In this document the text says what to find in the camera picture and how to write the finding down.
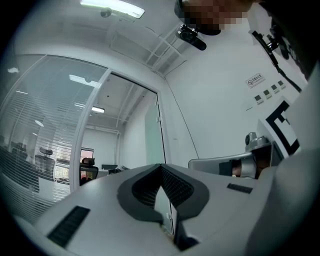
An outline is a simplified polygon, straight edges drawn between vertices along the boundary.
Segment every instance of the person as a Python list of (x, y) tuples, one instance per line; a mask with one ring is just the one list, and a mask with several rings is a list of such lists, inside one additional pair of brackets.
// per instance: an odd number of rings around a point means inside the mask
[(314, 37), (318, 31), (318, 8), (313, 1), (177, 0), (174, 10), (187, 26), (206, 35), (217, 35), (210, 31), (234, 24), (254, 3), (260, 4), (272, 17), (270, 27), (276, 28), (277, 34), (288, 41), (283, 47), (308, 79), (319, 60), (319, 46)]

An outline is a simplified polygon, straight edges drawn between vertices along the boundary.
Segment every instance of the window blinds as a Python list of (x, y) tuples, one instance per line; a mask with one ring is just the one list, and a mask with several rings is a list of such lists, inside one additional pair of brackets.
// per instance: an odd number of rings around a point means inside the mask
[(45, 56), (14, 86), (0, 116), (1, 192), (13, 214), (34, 223), (70, 193), (76, 127), (105, 72), (90, 63)]

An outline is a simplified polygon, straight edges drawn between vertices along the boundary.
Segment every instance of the gray surface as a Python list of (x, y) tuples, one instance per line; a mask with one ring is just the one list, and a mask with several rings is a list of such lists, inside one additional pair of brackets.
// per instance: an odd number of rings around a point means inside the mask
[[(215, 175), (168, 164), (204, 183), (210, 198), (202, 212), (182, 222), (200, 241), (183, 252), (157, 223), (138, 221), (119, 205), (119, 185), (151, 165), (93, 180), (50, 208), (36, 223), (47, 235), (76, 205), (91, 211), (67, 246), (78, 255), (262, 255), (306, 216), (319, 191), (320, 150), (304, 151), (263, 170), (258, 180)], [(250, 194), (229, 183), (252, 187)]]
[[(229, 183), (253, 188), (258, 180), (223, 176), (201, 171), (185, 169), (180, 166), (168, 164), (180, 172), (189, 175), (204, 183), (210, 191), (210, 199), (202, 212), (195, 218), (185, 220), (183, 226), (188, 236), (203, 242), (212, 234), (219, 231), (230, 219), (237, 215), (237, 211), (248, 201), (251, 194), (227, 188)], [(266, 169), (266, 179), (272, 178), (273, 171)]]
[(319, 156), (320, 150), (305, 151), (285, 159), (278, 168), (265, 169), (236, 214), (200, 245), (181, 255), (269, 253), (287, 238), (314, 202), (319, 191)]
[(251, 152), (216, 158), (192, 159), (188, 163), (188, 168), (210, 174), (219, 174), (220, 163), (228, 162), (230, 160), (239, 160), (248, 157), (252, 157)]
[(118, 203), (120, 184), (152, 165), (92, 180), (44, 213), (35, 228), (47, 235), (75, 206), (91, 209), (66, 249), (82, 256), (162, 256), (178, 249), (158, 223), (138, 221)]

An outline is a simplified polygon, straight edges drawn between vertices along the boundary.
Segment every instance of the camera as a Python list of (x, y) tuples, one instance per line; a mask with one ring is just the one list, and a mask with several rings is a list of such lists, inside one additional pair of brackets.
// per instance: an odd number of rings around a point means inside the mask
[(194, 28), (188, 28), (185, 24), (182, 24), (181, 27), (176, 31), (176, 36), (181, 40), (193, 45), (200, 51), (204, 51), (207, 48), (206, 43), (197, 37), (198, 32)]

